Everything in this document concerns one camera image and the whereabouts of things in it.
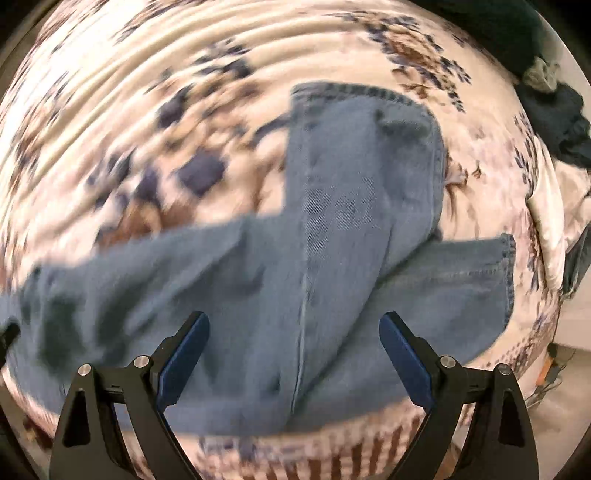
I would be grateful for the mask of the dark navy clothing pile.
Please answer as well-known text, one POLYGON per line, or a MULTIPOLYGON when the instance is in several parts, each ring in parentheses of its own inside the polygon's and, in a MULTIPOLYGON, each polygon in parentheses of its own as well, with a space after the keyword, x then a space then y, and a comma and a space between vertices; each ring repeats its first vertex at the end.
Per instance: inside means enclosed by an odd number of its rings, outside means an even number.
POLYGON ((558 160, 590 169, 590 122, 583 116, 582 96, 565 83, 543 93, 520 83, 516 93, 531 126, 558 160))

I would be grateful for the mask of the floral bed blanket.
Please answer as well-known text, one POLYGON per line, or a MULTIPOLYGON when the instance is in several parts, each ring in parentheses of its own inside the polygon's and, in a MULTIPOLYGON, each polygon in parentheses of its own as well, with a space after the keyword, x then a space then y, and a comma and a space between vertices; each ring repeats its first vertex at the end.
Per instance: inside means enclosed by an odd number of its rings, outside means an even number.
MULTIPOLYGON (((523 373, 560 309, 527 205, 549 153, 523 83, 423 1, 64 1, 1 103, 1 300, 42 266, 245 216, 287 196, 291 95, 365 85, 426 107, 444 142, 440 235, 512 236, 513 309, 463 362, 523 373)), ((48 433, 58 413, 12 397, 48 433)), ((179 433, 207 479, 362 479, 390 470, 421 422, 403 397, 311 432, 179 433)))

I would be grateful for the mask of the light green cloth item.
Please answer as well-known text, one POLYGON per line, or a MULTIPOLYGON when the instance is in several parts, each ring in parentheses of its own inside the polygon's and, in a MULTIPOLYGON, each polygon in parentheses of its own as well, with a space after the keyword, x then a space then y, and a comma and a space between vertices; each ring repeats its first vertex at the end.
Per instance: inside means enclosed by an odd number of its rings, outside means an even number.
POLYGON ((522 77, 522 82, 533 90, 550 94, 558 88, 558 62, 548 63, 541 57, 536 57, 534 63, 529 67, 522 77))

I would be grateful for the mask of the blue denim jeans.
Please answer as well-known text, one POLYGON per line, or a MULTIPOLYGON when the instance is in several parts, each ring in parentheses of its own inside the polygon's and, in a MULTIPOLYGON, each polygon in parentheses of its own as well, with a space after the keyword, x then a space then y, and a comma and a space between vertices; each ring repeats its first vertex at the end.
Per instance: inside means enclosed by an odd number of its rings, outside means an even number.
POLYGON ((171 427, 311 432, 403 397, 379 340, 388 312, 462 362, 495 342, 513 309, 514 239, 442 239, 446 153, 431 112, 385 89, 308 83, 288 121, 279 214, 42 266, 2 298, 21 327, 8 370, 23 393, 57 412, 81 364, 126 365, 201 311, 211 337, 171 427))

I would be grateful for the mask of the folded grey-blue jeans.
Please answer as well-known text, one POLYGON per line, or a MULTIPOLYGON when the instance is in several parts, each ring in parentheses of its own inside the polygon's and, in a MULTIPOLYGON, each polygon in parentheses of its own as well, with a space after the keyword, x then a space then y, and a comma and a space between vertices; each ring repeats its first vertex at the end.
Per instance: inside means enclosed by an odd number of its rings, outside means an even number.
POLYGON ((591 234, 587 226, 579 240, 566 254, 562 284, 564 297, 572 297, 578 290, 591 262, 591 234))

